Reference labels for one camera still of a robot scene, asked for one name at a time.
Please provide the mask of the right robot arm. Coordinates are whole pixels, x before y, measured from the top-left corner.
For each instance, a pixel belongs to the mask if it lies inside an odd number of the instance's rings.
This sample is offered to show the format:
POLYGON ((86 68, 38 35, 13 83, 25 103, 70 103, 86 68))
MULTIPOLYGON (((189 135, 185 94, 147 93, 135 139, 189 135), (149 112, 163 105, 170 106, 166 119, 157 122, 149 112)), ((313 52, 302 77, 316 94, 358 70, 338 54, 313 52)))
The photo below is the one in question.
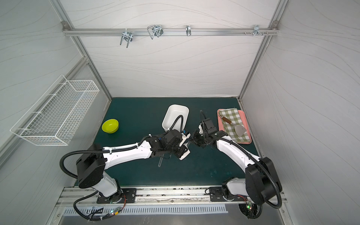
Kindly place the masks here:
POLYGON ((221 187, 208 188, 205 193, 210 195, 211 201, 243 200, 239 208, 248 219, 259 218, 265 203, 274 209, 282 207, 283 188, 272 160, 250 153, 225 131, 217 130, 203 111, 200 111, 200 125, 192 135, 191 142, 202 148, 208 145, 216 147, 245 173, 244 180, 229 178, 221 187))

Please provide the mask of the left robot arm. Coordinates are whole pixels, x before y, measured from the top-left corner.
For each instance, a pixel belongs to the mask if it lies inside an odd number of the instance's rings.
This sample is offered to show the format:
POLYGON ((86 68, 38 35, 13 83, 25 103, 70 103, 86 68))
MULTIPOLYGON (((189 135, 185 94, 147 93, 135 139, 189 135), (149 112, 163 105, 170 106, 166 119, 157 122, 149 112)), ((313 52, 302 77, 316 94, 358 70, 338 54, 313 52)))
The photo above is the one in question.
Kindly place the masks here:
POLYGON ((73 208, 78 215, 87 221, 101 221, 112 218, 124 208, 118 207, 110 213, 99 218, 94 213, 85 215, 77 203, 96 194, 101 194, 110 203, 126 201, 126 195, 120 188, 118 181, 106 173, 106 170, 116 165, 137 160, 161 157, 166 153, 183 160, 189 153, 185 142, 191 134, 185 130, 183 115, 176 117, 171 127, 163 134, 147 135, 140 142, 117 146, 101 147, 93 144, 87 150, 72 151, 60 159, 60 169, 68 176, 78 180, 79 188, 92 188, 94 193, 82 197, 73 203, 73 208))

